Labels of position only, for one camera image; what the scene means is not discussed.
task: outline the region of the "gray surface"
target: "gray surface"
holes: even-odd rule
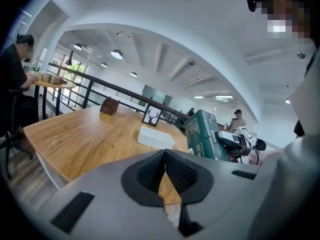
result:
[[[96,167],[57,192],[39,214],[50,221],[78,192],[95,195],[71,235],[80,239],[180,239],[163,207],[141,206],[123,190],[125,169],[158,151]]]
[[[186,206],[203,230],[188,239],[244,240],[270,238],[303,205],[320,173],[320,136],[297,139],[283,153],[270,155],[262,166],[230,163],[175,151],[206,167],[214,184],[202,202]],[[71,232],[79,239],[182,239],[161,207],[137,204],[124,192],[121,175],[131,164],[154,152],[104,164],[56,193],[41,209],[51,220],[78,192],[95,195]],[[233,170],[257,173],[254,180]]]

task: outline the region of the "picture frame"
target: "picture frame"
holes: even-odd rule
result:
[[[149,104],[146,107],[146,112],[143,116],[142,122],[144,124],[156,127],[161,113],[162,113],[162,109]]]

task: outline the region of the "black chair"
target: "black chair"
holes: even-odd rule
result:
[[[8,162],[9,162],[9,154],[11,148],[15,148],[19,151],[25,152],[28,154],[28,158],[30,160],[33,159],[33,154],[27,149],[20,146],[21,140],[25,137],[25,135],[21,132],[17,132],[16,129],[16,105],[18,96],[21,95],[22,92],[28,91],[29,88],[19,88],[19,89],[9,89],[8,92],[12,95],[12,107],[11,107],[11,126],[10,129],[4,129],[4,132],[0,132],[0,136],[5,136],[5,141],[0,144],[0,150],[5,148],[5,171],[6,176],[10,180],[11,175],[8,171]]]

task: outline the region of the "window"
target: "window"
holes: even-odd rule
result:
[[[86,73],[87,67],[88,67],[87,65],[81,63],[80,61],[77,61],[76,59],[71,59],[72,65],[67,65],[66,63],[68,60],[69,60],[68,55],[65,55],[65,54],[56,50],[53,55],[53,59],[52,59],[51,63],[57,64],[59,66],[62,66],[62,67],[65,67],[65,68],[68,68],[68,69],[71,69],[74,71],[78,71],[78,72],[81,72],[84,74]],[[83,78],[79,75],[76,75],[75,73],[67,72],[63,69],[56,68],[54,66],[50,66],[49,71],[63,77],[64,79],[72,81],[76,84],[80,84],[80,85],[82,84]],[[54,95],[57,98],[58,90],[54,90],[53,88],[48,88],[47,90],[51,95]],[[65,104],[68,104],[68,106],[70,106],[70,107],[76,106],[76,104],[73,101],[80,103],[80,104],[83,103],[83,98],[78,95],[79,86],[76,86],[72,90],[62,89],[61,93],[63,94],[63,95],[61,95],[61,101],[64,102]]]
[[[65,55],[63,53],[55,51],[51,63],[61,66],[64,58],[65,58]],[[54,66],[49,66],[49,71],[51,71],[55,74],[59,74],[60,69],[56,68]]]

